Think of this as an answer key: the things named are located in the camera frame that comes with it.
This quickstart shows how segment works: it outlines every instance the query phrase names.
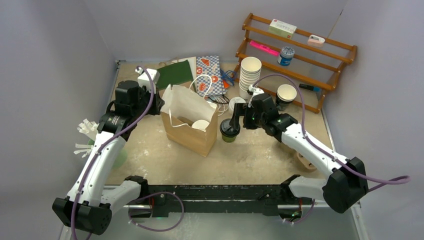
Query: beige floor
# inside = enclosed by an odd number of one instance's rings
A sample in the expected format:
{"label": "beige floor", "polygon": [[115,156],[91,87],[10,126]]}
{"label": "beige floor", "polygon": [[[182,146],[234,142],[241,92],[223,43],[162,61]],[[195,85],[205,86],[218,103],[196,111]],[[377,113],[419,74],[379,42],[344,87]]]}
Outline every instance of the beige floor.
{"label": "beige floor", "polygon": [[[156,69],[158,64],[144,64]],[[122,63],[117,82],[136,80],[134,72],[137,64]],[[235,63],[222,63],[224,70],[234,69]],[[278,77],[263,80],[262,86],[277,88],[284,83]],[[238,96],[238,85],[230,88],[226,94],[229,98]],[[304,91],[306,102],[316,103],[313,92]],[[301,120],[302,109],[290,105],[286,111]],[[231,114],[226,112],[218,118],[218,124]],[[331,148],[323,116],[306,111],[306,130],[318,140]],[[119,168],[112,169],[106,184],[118,185],[130,175],[144,176],[150,184],[280,184],[293,174],[310,178],[320,178],[318,171],[307,172],[295,160],[294,151],[266,135],[263,129],[242,129],[236,141],[225,143],[219,129],[217,140],[207,157],[202,157],[179,144],[168,140],[159,115],[148,115],[133,130],[124,149],[128,158]]]}

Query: box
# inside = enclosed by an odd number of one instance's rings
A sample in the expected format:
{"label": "box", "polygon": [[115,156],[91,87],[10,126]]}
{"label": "box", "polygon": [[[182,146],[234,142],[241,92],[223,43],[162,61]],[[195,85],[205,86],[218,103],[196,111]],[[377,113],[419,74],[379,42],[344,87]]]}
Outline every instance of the box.
{"label": "box", "polygon": [[292,39],[297,28],[297,26],[293,26],[283,21],[273,19],[269,24],[268,32],[281,36],[283,38]]}
{"label": "box", "polygon": [[[165,105],[160,116],[167,138],[206,157],[217,140],[217,105],[210,105],[203,97],[181,85],[169,85],[162,99]],[[205,131],[191,127],[197,120],[209,122]]]}

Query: white box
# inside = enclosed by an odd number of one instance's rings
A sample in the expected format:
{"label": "white box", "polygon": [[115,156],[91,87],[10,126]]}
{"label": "white box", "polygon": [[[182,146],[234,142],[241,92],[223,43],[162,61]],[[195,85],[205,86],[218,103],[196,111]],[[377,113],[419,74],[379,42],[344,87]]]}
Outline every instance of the white box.
{"label": "white box", "polygon": [[273,19],[269,24],[268,32],[281,36],[283,38],[292,39],[297,28],[297,26],[293,26],[283,21]]}

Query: blue jar lid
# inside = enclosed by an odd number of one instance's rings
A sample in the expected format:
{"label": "blue jar lid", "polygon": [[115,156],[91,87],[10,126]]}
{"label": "blue jar lid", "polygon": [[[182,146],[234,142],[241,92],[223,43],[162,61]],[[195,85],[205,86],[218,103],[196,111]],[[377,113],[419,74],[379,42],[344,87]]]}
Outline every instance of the blue jar lid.
{"label": "blue jar lid", "polygon": [[285,58],[290,59],[293,58],[293,56],[295,55],[295,50],[291,46],[285,46],[281,49],[279,54],[281,54],[281,56]]}

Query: stack of paper cups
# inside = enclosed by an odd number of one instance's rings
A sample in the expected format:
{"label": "stack of paper cups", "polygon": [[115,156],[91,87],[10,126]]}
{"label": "stack of paper cups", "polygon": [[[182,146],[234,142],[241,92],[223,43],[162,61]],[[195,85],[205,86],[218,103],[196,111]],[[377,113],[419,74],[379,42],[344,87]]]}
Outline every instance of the stack of paper cups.
{"label": "stack of paper cups", "polygon": [[254,84],[261,75],[262,62],[253,56],[248,56],[241,61],[240,68],[240,97],[249,100],[251,95],[248,94],[249,86]]}

